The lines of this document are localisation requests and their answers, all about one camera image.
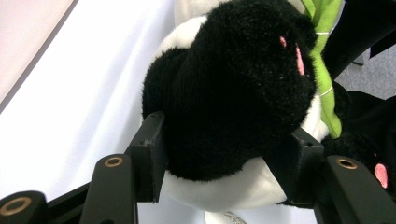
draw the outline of gray carpet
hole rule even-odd
[[[363,53],[364,65],[351,64],[336,81],[349,91],[364,91],[387,99],[396,95],[396,46],[372,59]]]

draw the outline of brass grommet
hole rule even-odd
[[[115,167],[115,166],[120,165],[122,162],[123,162],[123,159],[121,157],[112,157],[105,161],[105,166]]]
[[[355,170],[358,168],[358,165],[355,162],[346,159],[337,159],[337,163],[349,170]]]
[[[20,197],[20,198],[13,199],[13,200],[9,201],[8,203],[4,204],[0,208],[0,215],[5,216],[5,217],[15,215],[15,214],[23,211],[25,208],[27,208],[31,202],[32,202],[32,199],[30,199],[29,197]],[[11,207],[11,205],[13,205],[13,204],[16,205],[15,203],[21,203],[21,204],[16,207]]]

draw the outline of black plush toy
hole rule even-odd
[[[293,186],[279,185],[282,161],[268,167],[266,157],[299,127],[318,141],[329,132],[310,57],[315,28],[285,0],[221,2],[177,1],[177,28],[148,70],[143,117],[166,117],[163,189],[206,211],[282,203]],[[341,139],[369,141],[352,135]],[[326,153],[343,144],[326,140]],[[345,154],[375,164],[361,148]]]

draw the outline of green ribbon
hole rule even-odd
[[[321,119],[329,128],[332,138],[338,138],[341,134],[341,120],[334,112],[335,100],[332,89],[332,79],[329,71],[323,62],[321,52],[326,46],[329,32],[332,30],[337,19],[342,0],[302,0],[306,11],[305,14],[311,17],[318,34],[318,41],[311,51],[316,70],[315,81],[321,101]]]

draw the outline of white wall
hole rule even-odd
[[[0,102],[73,0],[0,1]]]
[[[140,121],[140,83],[173,26],[162,22],[168,5],[78,2],[0,115],[0,197],[39,189],[53,199],[128,146]]]

